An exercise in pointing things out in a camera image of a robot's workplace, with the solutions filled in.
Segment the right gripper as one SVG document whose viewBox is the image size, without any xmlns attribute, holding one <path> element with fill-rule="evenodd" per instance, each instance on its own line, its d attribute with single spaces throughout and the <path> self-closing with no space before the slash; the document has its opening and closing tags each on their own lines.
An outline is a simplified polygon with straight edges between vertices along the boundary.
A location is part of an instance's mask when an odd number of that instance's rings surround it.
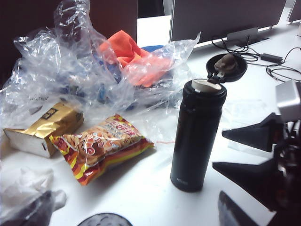
<svg viewBox="0 0 301 226">
<path fill-rule="evenodd" d="M 259 165 L 213 162 L 212 167 L 265 207 L 301 208 L 301 121 L 283 122 L 271 113 L 260 123 L 224 130 L 229 140 L 272 151 L 273 159 Z"/>
</svg>

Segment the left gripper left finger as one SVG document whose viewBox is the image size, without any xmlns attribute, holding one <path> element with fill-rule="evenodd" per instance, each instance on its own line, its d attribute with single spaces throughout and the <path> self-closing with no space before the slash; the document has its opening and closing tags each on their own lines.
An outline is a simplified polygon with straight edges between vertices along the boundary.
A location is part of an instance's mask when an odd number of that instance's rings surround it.
<svg viewBox="0 0 301 226">
<path fill-rule="evenodd" d="M 14 225 L 48 226 L 52 213 L 53 194 L 51 191 L 46 191 L 16 214 Z"/>
</svg>

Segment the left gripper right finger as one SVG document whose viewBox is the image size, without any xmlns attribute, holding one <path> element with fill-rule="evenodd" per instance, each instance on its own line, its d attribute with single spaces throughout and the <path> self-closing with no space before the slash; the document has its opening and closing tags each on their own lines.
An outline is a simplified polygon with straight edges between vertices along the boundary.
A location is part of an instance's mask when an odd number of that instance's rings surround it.
<svg viewBox="0 0 301 226">
<path fill-rule="evenodd" d="M 219 222 L 221 226 L 257 226 L 224 191 L 218 200 Z"/>
</svg>

